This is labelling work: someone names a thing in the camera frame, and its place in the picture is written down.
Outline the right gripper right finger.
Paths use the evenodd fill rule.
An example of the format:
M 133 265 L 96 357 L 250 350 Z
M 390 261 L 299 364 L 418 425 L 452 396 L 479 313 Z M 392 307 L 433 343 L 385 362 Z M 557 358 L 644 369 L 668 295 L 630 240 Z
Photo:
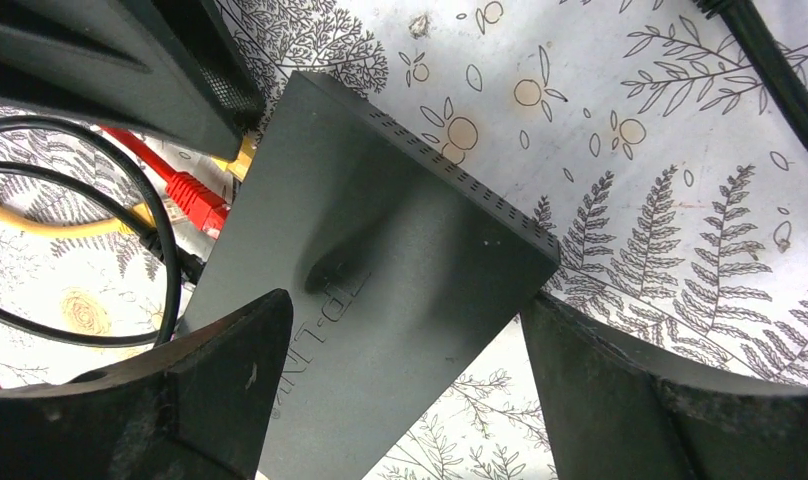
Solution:
M 808 387 L 716 369 L 538 294 L 520 312 L 562 479 L 808 479 Z

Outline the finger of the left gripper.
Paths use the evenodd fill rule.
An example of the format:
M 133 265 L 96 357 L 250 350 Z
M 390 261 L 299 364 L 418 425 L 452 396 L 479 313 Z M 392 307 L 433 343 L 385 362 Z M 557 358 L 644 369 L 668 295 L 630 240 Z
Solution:
M 229 160 L 266 100 L 213 1 L 0 1 L 0 104 Z

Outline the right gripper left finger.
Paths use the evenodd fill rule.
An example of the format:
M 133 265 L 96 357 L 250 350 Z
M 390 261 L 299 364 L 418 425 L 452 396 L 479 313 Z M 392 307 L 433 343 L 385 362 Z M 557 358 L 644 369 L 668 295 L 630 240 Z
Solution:
M 293 325 L 275 289 L 60 385 L 0 390 L 0 479 L 252 479 Z

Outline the black router box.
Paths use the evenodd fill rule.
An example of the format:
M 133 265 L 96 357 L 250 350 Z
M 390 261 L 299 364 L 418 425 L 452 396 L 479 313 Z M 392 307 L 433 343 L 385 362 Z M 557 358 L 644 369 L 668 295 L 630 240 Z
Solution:
M 331 76 L 295 72 L 185 322 L 285 289 L 260 471 L 360 479 L 558 265 L 509 201 Z

